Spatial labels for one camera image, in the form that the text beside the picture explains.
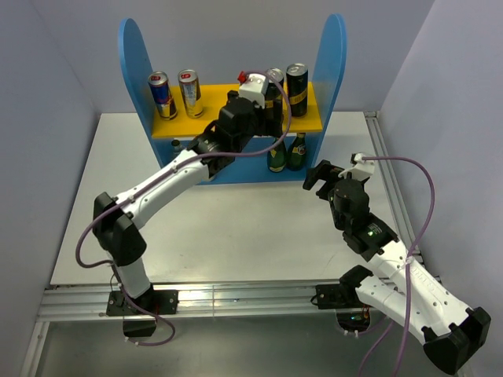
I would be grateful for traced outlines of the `silver gold Red Bull can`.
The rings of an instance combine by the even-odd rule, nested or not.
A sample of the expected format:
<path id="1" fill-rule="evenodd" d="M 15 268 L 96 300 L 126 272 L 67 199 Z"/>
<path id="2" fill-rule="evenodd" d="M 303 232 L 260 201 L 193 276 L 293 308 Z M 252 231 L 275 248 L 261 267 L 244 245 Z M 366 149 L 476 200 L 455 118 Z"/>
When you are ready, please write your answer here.
<path id="1" fill-rule="evenodd" d="M 204 106 L 200 91 L 199 77 L 194 70 L 185 69 L 178 73 L 178 84 L 182 93 L 185 112 L 195 119 L 202 116 Z"/>

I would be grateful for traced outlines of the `clear Chang bottle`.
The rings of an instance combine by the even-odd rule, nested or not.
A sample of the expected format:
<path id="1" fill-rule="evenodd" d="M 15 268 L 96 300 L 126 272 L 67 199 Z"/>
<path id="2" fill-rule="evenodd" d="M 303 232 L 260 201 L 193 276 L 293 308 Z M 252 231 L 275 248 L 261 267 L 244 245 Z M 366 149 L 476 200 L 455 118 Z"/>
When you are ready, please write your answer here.
<path id="1" fill-rule="evenodd" d="M 183 145 L 182 143 L 180 142 L 180 140 L 178 139 L 174 139 L 172 142 L 171 142 L 171 148 L 172 148 L 172 152 L 175 156 L 177 156 L 182 150 L 183 150 Z"/>

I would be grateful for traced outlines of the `black yellow can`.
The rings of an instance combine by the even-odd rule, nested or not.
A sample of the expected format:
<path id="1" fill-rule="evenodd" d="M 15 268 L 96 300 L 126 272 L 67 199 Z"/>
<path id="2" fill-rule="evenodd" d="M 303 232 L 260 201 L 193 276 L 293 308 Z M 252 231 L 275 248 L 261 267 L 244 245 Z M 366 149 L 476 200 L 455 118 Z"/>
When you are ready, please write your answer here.
<path id="1" fill-rule="evenodd" d="M 307 114 L 308 68 L 305 64 L 290 64 L 286 70 L 288 101 L 293 117 L 304 117 Z"/>

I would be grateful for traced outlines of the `blue silver Red Bull can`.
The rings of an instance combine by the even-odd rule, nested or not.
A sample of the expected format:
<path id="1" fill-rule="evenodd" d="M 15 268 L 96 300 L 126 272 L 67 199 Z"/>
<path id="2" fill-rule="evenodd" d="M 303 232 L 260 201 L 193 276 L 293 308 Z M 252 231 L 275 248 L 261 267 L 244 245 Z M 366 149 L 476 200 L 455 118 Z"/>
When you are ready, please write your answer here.
<path id="1" fill-rule="evenodd" d="M 148 84 L 160 117 L 163 119 L 175 118 L 177 108 L 167 74 L 163 71 L 152 72 L 148 77 Z"/>

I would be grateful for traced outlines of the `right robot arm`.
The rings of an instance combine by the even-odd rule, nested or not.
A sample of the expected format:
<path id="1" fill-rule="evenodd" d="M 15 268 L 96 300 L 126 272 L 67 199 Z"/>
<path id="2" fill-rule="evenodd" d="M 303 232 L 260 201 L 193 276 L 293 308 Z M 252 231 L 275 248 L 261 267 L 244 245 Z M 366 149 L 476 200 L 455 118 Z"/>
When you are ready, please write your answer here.
<path id="1" fill-rule="evenodd" d="M 484 345 L 491 317 L 450 293 L 412 255 L 398 235 L 369 207 L 365 183 L 375 159 L 361 153 L 343 169 L 323 160 L 307 171 L 303 189 L 318 181 L 319 199 L 330 205 L 335 227 L 365 265 L 356 265 L 339 280 L 335 303 L 378 309 L 412 335 L 434 366 L 456 375 Z"/>

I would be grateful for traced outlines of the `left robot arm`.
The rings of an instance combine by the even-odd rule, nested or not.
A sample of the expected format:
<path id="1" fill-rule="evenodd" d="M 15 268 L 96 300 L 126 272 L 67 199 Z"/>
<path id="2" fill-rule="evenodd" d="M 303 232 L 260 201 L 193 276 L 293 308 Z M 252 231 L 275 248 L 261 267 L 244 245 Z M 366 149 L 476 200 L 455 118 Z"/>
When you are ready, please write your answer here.
<path id="1" fill-rule="evenodd" d="M 142 261 L 147 244 L 141 228 L 184 191 L 244 156 L 254 136 L 281 135 L 280 126 L 266 124 L 266 90 L 245 83 L 228 92 L 218 118 L 163 169 L 118 196 L 103 192 L 95 198 L 92 232 L 111 258 L 129 309 L 145 313 L 153 304 L 152 283 Z"/>

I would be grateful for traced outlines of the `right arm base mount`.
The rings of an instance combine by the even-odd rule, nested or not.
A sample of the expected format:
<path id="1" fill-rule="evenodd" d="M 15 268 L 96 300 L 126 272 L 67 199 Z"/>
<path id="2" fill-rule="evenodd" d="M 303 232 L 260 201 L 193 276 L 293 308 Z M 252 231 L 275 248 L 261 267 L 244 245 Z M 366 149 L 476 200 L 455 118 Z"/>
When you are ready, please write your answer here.
<path id="1" fill-rule="evenodd" d="M 310 303 L 319 310 L 334 310 L 336 324 L 347 335 L 367 331 L 371 323 L 369 307 L 344 284 L 319 284 Z"/>

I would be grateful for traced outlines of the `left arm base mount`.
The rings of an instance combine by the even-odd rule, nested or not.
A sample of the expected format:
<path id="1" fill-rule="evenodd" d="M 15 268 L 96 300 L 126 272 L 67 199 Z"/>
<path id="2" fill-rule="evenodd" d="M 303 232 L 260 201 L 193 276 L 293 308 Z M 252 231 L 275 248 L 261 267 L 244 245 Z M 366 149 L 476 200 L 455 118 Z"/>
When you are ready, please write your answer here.
<path id="1" fill-rule="evenodd" d="M 141 340 L 154 334 L 157 317 L 175 315 L 177 308 L 176 290 L 150 290 L 139 300 L 127 298 L 122 291 L 111 291 L 105 315 L 122 317 L 123 335 L 128 340 Z"/>

